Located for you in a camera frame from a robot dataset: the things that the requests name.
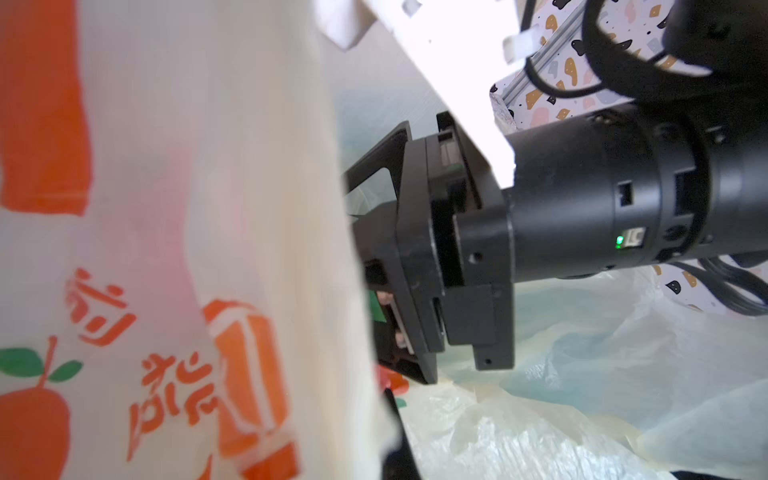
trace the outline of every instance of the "black cable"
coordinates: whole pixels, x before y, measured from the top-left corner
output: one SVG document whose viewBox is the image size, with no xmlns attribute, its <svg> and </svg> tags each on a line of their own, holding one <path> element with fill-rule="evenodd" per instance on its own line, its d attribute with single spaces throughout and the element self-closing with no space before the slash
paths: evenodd
<svg viewBox="0 0 768 480">
<path fill-rule="evenodd" d="M 659 60 L 667 56 L 667 51 L 662 50 L 651 58 L 648 58 L 648 63 L 656 64 Z"/>
<path fill-rule="evenodd" d="M 747 316 L 768 315 L 768 283 L 717 257 L 700 258 L 699 264 L 703 270 L 687 263 L 671 263 L 695 276 L 727 309 Z M 747 298 L 731 285 L 752 293 L 760 302 Z"/>
<path fill-rule="evenodd" d="M 536 8 L 536 0 L 527 0 L 523 8 L 523 18 L 520 21 L 520 31 L 526 31 L 531 27 L 534 8 Z"/>
<path fill-rule="evenodd" d="M 545 81 L 543 78 L 538 76 L 538 72 L 536 71 L 536 68 L 533 66 L 531 57 L 528 57 L 525 59 L 524 70 L 525 70 L 525 74 L 528 76 L 528 80 L 530 80 L 531 83 L 536 88 L 538 88 L 545 94 L 555 98 L 585 97 L 587 95 L 596 94 L 604 88 L 602 83 L 598 83 L 596 85 L 592 85 L 591 87 L 587 87 L 587 88 L 579 88 L 577 90 L 561 90 L 557 87 L 553 87 L 552 85 L 547 83 L 547 81 Z"/>
<path fill-rule="evenodd" d="M 533 21 L 533 11 L 534 7 L 536 6 L 536 0 L 526 0 L 525 2 L 525 8 L 523 10 L 523 19 L 520 24 L 520 31 L 526 31 L 531 27 L 531 22 Z M 665 50 L 660 51 L 656 55 L 654 55 L 651 58 L 648 58 L 648 63 L 656 64 L 659 60 L 667 56 L 667 52 Z M 543 78 L 541 78 L 536 71 L 536 68 L 533 65 L 533 61 L 531 61 L 531 57 L 528 57 L 525 59 L 525 74 L 528 76 L 528 80 L 531 81 L 531 83 L 539 89 L 542 93 L 545 93 L 549 95 L 550 97 L 555 98 L 580 98 L 580 97 L 586 97 L 587 95 L 596 94 L 601 90 L 604 90 L 605 87 L 602 83 L 598 83 L 596 85 L 592 85 L 591 87 L 587 88 L 579 88 L 577 90 L 561 90 L 560 88 L 553 87 L 547 81 Z"/>
</svg>

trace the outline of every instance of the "orange fruit graphic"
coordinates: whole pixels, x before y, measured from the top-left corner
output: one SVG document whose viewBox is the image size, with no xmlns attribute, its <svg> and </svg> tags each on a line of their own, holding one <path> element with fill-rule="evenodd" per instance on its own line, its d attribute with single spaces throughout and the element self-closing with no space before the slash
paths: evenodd
<svg viewBox="0 0 768 480">
<path fill-rule="evenodd" d="M 31 349 L 0 349 L 0 372 L 10 376 L 40 376 L 35 387 L 0 396 L 0 478 L 56 480 L 69 453 L 69 408 L 45 383 L 64 382 L 82 368 L 66 362 L 48 374 L 56 337 L 48 339 L 45 364 Z"/>
</svg>

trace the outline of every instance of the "plastic bag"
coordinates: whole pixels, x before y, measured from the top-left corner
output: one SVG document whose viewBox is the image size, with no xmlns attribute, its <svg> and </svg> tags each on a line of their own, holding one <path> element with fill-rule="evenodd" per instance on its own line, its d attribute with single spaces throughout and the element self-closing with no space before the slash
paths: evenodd
<svg viewBox="0 0 768 480">
<path fill-rule="evenodd" d="M 308 2 L 2 3 L 0 478 L 380 473 L 318 41 Z"/>
<path fill-rule="evenodd" d="M 681 306 L 657 278 L 516 285 L 514 371 L 454 347 L 444 382 L 400 395 L 425 477 L 766 478 L 768 323 Z"/>
</svg>

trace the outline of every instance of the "green label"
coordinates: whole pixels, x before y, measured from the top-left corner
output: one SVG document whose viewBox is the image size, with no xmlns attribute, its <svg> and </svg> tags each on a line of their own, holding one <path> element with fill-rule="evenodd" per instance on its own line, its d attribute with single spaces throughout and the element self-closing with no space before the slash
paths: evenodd
<svg viewBox="0 0 768 480">
<path fill-rule="evenodd" d="M 371 309 L 371 318 L 373 321 L 386 323 L 384 311 L 382 310 L 382 306 L 379 305 L 379 299 L 376 298 L 376 292 L 373 290 L 368 290 L 368 303 L 369 308 Z"/>
</svg>

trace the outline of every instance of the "black cylindrical joint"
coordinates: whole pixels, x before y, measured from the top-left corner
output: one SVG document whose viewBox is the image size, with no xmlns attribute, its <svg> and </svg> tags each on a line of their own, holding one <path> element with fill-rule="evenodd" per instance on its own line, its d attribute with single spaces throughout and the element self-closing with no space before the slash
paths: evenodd
<svg viewBox="0 0 768 480">
<path fill-rule="evenodd" d="M 624 104 L 510 135 L 515 281 L 768 250 L 761 104 Z"/>
</svg>

